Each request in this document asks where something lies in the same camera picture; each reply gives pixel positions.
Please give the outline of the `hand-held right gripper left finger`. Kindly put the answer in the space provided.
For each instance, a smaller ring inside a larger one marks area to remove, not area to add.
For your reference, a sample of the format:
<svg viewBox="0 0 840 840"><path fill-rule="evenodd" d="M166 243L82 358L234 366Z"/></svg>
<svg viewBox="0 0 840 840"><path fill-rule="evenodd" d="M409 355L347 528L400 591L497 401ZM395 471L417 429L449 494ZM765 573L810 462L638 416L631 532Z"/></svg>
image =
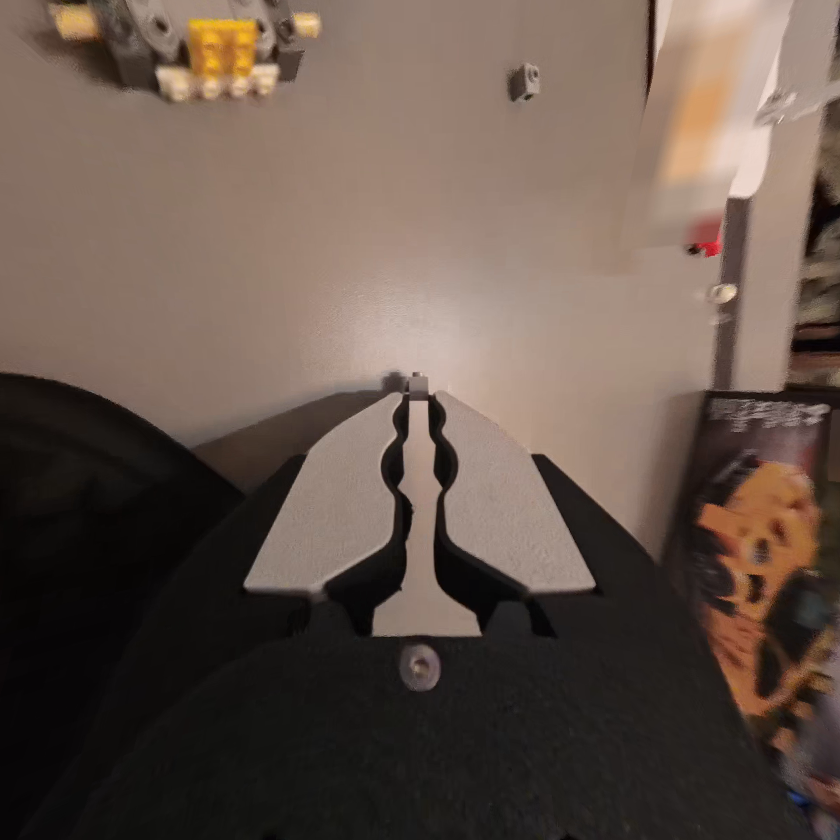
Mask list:
<svg viewBox="0 0 840 840"><path fill-rule="evenodd" d="M406 572L407 427L407 396L392 393L310 449L245 577L247 593L339 603L358 635L372 635L375 610Z"/></svg>

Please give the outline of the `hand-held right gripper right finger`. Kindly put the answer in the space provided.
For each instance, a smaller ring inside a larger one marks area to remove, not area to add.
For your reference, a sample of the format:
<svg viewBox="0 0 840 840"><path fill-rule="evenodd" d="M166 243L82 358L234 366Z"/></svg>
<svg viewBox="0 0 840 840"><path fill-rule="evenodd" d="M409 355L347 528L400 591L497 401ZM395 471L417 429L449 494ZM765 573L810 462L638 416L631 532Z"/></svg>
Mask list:
<svg viewBox="0 0 840 840"><path fill-rule="evenodd" d="M540 600L588 596L597 583L529 450L448 392L429 399L440 484L434 573L487 631L499 605L548 628Z"/></svg>

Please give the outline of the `toy brick car chassis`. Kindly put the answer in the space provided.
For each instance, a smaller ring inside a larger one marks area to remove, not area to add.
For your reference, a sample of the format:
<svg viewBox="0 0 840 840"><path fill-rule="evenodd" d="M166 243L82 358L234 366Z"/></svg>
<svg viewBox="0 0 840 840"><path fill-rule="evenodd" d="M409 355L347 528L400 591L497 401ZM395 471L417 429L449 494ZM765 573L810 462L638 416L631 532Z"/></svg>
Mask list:
<svg viewBox="0 0 840 840"><path fill-rule="evenodd" d="M322 19L286 1L47 2L65 42L101 47L124 88L169 102L265 98L298 77Z"/></svg>

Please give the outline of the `grey desk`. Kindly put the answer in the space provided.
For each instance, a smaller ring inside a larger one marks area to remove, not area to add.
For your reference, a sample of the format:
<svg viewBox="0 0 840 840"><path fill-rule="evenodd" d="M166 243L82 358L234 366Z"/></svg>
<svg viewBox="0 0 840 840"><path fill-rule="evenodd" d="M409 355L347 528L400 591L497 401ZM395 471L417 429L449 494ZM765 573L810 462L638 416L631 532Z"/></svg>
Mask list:
<svg viewBox="0 0 840 840"><path fill-rule="evenodd" d="M303 6L296 82L170 104L2 2L2 368L243 486L422 371L658 557L720 260L629 237L646 3Z"/></svg>

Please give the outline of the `black toy car box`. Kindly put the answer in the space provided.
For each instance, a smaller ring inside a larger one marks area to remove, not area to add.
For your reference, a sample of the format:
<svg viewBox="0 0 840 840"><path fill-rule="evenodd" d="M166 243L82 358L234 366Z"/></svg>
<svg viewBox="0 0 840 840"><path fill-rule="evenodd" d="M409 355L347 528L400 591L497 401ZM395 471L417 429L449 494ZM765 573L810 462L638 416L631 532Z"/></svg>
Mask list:
<svg viewBox="0 0 840 840"><path fill-rule="evenodd" d="M816 838L838 838L838 390L709 392L663 562Z"/></svg>

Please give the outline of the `red toy minifigure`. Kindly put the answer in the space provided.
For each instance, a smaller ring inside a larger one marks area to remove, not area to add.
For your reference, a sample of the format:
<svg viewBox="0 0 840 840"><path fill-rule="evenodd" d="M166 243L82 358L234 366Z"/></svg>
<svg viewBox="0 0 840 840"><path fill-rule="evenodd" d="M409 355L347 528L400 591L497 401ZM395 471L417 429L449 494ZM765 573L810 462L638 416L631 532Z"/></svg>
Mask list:
<svg viewBox="0 0 840 840"><path fill-rule="evenodd" d="M689 231L683 249L688 256L712 258L720 255L722 217L713 217Z"/></svg>

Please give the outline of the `white stand base board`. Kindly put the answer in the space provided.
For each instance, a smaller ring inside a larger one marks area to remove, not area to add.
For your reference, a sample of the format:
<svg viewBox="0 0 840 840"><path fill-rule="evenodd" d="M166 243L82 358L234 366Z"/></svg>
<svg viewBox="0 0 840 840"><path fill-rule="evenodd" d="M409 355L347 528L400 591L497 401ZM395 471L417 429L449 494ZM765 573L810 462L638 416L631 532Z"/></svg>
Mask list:
<svg viewBox="0 0 840 840"><path fill-rule="evenodd" d="M637 176L673 224L749 198L783 126L838 97L838 2L653 2Z"/></svg>

